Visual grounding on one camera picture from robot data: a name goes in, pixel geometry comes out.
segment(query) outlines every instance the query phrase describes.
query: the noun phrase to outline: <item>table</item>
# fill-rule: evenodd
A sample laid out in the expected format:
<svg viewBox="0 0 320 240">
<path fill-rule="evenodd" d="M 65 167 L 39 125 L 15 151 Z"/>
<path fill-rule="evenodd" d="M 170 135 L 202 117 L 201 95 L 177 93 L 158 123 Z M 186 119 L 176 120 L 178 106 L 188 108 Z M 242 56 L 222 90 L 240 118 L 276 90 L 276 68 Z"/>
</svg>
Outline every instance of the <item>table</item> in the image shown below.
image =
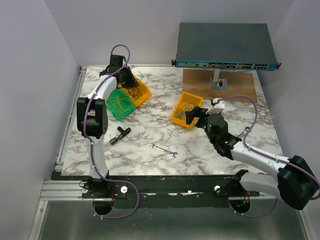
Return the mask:
<svg viewBox="0 0 320 240">
<path fill-rule="evenodd" d="M 194 127 L 189 130 L 173 124 L 171 116 L 182 93 L 182 69 L 171 66 L 130 66 L 134 75 L 142 77 L 152 96 L 122 121 L 107 110 L 109 127 L 104 137 L 105 161 L 110 175 L 214 175 L 235 174 L 240 169 L 260 172 L 242 162 L 229 160 L 216 153 L 205 132 Z M 81 97 L 86 97 L 97 85 L 99 73 L 106 66 L 87 68 Z M 259 116 L 247 142 L 275 155 L 282 155 L 272 117 L 264 97 L 256 71 L 253 74 L 258 98 Z M 209 108 L 204 100 L 202 107 Z M 226 102 L 222 113 L 229 125 L 229 132 L 238 135 L 249 127 L 254 119 L 251 103 Z M 130 127 L 132 131 L 115 145 L 109 140 L 119 134 L 117 127 Z M 77 122 L 71 122 L 70 138 L 66 141 L 63 176 L 85 176 L 90 164 L 84 138 L 77 130 Z M 178 152 L 169 154 L 150 148 L 150 144 Z"/>
</svg>

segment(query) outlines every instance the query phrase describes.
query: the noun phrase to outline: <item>gray floor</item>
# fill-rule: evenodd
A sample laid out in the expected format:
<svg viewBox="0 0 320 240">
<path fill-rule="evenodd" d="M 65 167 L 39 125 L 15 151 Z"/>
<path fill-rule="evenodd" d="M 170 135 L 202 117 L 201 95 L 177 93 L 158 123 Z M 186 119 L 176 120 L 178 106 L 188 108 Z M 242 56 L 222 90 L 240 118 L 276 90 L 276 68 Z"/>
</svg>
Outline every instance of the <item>gray floor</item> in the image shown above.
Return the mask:
<svg viewBox="0 0 320 240">
<path fill-rule="evenodd" d="M 273 199 L 254 200 L 251 214 L 272 208 Z M 129 209 L 117 209 L 122 215 Z M 93 217 L 92 204 L 83 201 L 49 202 L 41 240 L 307 240 L 296 210 L 280 203 L 265 218 L 237 216 L 228 208 L 138 209 L 121 220 Z"/>
</svg>

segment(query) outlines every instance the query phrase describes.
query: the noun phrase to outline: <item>cable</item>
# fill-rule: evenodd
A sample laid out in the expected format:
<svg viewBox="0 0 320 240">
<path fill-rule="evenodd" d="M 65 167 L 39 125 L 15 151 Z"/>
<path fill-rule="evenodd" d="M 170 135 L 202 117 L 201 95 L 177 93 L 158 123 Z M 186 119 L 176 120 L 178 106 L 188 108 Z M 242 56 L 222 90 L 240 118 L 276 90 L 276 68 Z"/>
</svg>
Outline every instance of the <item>cable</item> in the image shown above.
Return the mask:
<svg viewBox="0 0 320 240">
<path fill-rule="evenodd" d="M 234 214 L 236 215 L 239 215 L 241 217 L 245 217 L 245 218 L 251 218 L 251 219 L 258 219 L 258 218 L 263 218 L 263 217 L 266 217 L 266 216 L 269 216 L 270 214 L 273 214 L 275 212 L 275 210 L 277 209 L 278 205 L 279 205 L 279 197 L 276 198 L 276 201 L 275 201 L 275 205 L 273 206 L 273 208 L 268 211 L 267 213 L 264 213 L 264 214 L 260 214 L 260 215 L 249 215 L 249 214 L 243 214 L 243 213 L 240 213 L 240 212 L 237 212 L 231 205 L 231 203 L 229 202 L 229 207 L 231 208 L 231 210 L 233 211 Z"/>
<path fill-rule="evenodd" d="M 257 122 L 257 119 L 258 119 L 258 107 L 257 107 L 257 104 L 248 96 L 246 95 L 234 95 L 234 96 L 227 96 L 227 97 L 223 97 L 223 98 L 220 98 L 218 99 L 217 101 L 222 101 L 222 100 L 227 100 L 227 99 L 233 99 L 233 98 L 246 98 L 248 99 L 254 106 L 254 110 L 255 110 L 255 115 L 254 115 L 254 120 L 249 128 L 249 130 L 244 134 L 244 137 L 243 137 L 243 145 L 249 149 L 250 151 L 256 153 L 256 154 L 259 154 L 267 159 L 270 159 L 270 160 L 273 160 L 275 162 L 279 162 L 279 163 L 282 163 L 282 164 L 286 164 L 286 165 L 289 165 L 299 171 L 301 171 L 302 173 L 304 173 L 305 175 L 307 175 L 309 178 L 311 178 L 317 185 L 318 185 L 318 188 L 320 189 L 320 181 L 315 177 L 313 176 L 312 174 L 310 174 L 309 172 L 307 172 L 306 170 L 304 170 L 303 168 L 289 162 L 289 161 L 284 161 L 284 160 L 280 160 L 280 159 L 276 159 L 275 157 L 273 156 L 270 156 L 268 154 L 265 154 L 259 150 L 256 150 L 256 149 L 253 149 L 251 148 L 248 144 L 247 144 L 247 136 L 248 134 L 251 132 L 252 128 L 254 127 L 254 125 L 256 124 Z M 317 196 L 314 196 L 313 198 L 311 198 L 311 200 L 317 200 L 320 198 L 320 191 L 318 193 Z"/>
<path fill-rule="evenodd" d="M 116 74 L 118 74 L 119 72 L 121 72 L 122 69 L 126 68 L 127 65 L 128 65 L 128 62 L 129 62 L 129 60 L 130 60 L 130 50 L 129 50 L 129 48 L 128 48 L 127 46 L 125 46 L 125 45 L 123 45 L 123 44 L 115 45 L 115 46 L 112 48 L 112 50 L 111 50 L 111 54 L 113 54 L 115 48 L 117 48 L 117 47 L 124 47 L 124 48 L 126 48 L 126 50 L 128 51 L 128 58 L 127 58 L 127 60 L 125 60 L 125 64 L 124 64 L 122 67 L 120 67 L 117 71 L 113 72 L 112 74 L 108 75 L 108 76 L 98 85 L 98 87 L 96 88 L 96 90 L 95 90 L 95 92 L 93 93 L 92 97 L 89 99 L 89 102 L 88 102 L 88 104 L 87 104 L 87 106 L 86 106 L 85 114 L 84 114 L 83 135 L 84 135 L 87 139 L 89 139 L 89 141 L 90 141 L 90 156 L 91 156 L 91 162 L 92 162 L 92 166 L 93 166 L 94 170 L 95 170 L 96 173 L 99 175 L 99 177 L 100 177 L 101 179 L 103 179 L 104 181 L 109 182 L 109 183 L 125 183 L 125 184 L 131 185 L 131 186 L 134 188 L 135 192 L 136 192 L 137 200 L 136 200 L 136 205 L 135 205 L 135 207 L 132 209 L 132 211 L 130 211 L 129 213 L 127 213 L 127 214 L 125 214 L 125 215 L 122 215 L 122 216 L 104 216 L 104 215 L 99 215 L 99 214 L 96 213 L 95 206 L 93 206 L 94 216 L 97 215 L 97 216 L 101 217 L 102 219 L 123 219 L 123 218 L 126 218 L 126 217 L 130 216 L 131 214 L 133 214 L 133 213 L 137 210 L 137 208 L 138 208 L 138 206 L 139 206 L 139 202 L 140 202 L 139 191 L 138 191 L 137 187 L 136 187 L 133 183 L 131 183 L 131 182 L 129 182 L 129 181 L 125 181 L 125 180 L 111 180 L 111 179 L 107 179 L 107 178 L 105 178 L 105 177 L 99 172 L 98 167 L 97 167 L 96 162 L 95 162 L 95 159 L 94 159 L 94 154 L 93 154 L 93 151 L 94 151 L 94 141 L 92 140 L 92 138 L 91 138 L 90 136 L 87 135 L 87 119 L 88 119 L 88 113 L 89 113 L 89 109 L 90 109 L 90 105 L 91 105 L 92 101 L 94 100 L 95 96 L 96 96 L 97 93 L 99 92 L 100 88 L 106 83 L 106 81 L 107 81 L 108 79 L 110 79 L 111 77 L 115 76 Z"/>
</svg>

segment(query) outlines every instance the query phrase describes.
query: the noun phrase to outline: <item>wooden board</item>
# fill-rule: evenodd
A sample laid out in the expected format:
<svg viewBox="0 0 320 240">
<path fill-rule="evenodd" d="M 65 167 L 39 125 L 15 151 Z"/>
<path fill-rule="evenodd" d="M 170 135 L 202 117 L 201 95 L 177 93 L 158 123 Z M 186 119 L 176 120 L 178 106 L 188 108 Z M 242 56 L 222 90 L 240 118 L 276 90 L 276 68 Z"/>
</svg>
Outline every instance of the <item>wooden board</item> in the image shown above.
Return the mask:
<svg viewBox="0 0 320 240">
<path fill-rule="evenodd" d="M 220 75 L 224 76 L 227 80 L 228 91 L 212 91 L 210 78 L 214 76 L 214 72 L 213 70 L 183 69 L 182 90 L 204 99 L 246 95 L 255 102 L 258 101 L 252 73 L 220 71 Z M 248 99 L 243 97 L 228 100 L 249 102 Z"/>
</svg>

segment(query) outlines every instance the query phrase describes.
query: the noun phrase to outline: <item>orange bin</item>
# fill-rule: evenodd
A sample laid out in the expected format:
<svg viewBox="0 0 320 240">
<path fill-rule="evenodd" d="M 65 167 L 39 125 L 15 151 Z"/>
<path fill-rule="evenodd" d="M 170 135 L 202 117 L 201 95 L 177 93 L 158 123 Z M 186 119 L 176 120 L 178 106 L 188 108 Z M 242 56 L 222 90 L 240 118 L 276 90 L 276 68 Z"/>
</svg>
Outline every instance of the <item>orange bin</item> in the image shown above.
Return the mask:
<svg viewBox="0 0 320 240">
<path fill-rule="evenodd" d="M 121 88 L 121 84 L 118 85 L 118 87 L 121 88 L 122 91 L 125 92 L 125 94 L 127 94 L 131 100 L 133 101 L 134 105 L 136 107 L 138 107 L 139 105 L 141 105 L 145 100 L 147 100 L 148 98 L 151 97 L 151 92 L 148 88 L 148 86 L 142 82 L 140 79 L 138 79 L 136 76 L 134 76 L 135 80 L 139 83 L 139 87 L 141 88 L 141 93 L 142 95 L 138 98 L 138 99 L 134 99 L 131 94 L 130 94 L 130 90 L 126 89 L 126 88 Z"/>
<path fill-rule="evenodd" d="M 186 124 L 186 114 L 184 112 L 191 111 L 195 106 L 201 107 L 203 102 L 203 97 L 183 91 L 173 110 L 171 122 L 192 129 L 197 119 L 194 119 L 191 124 Z"/>
</svg>

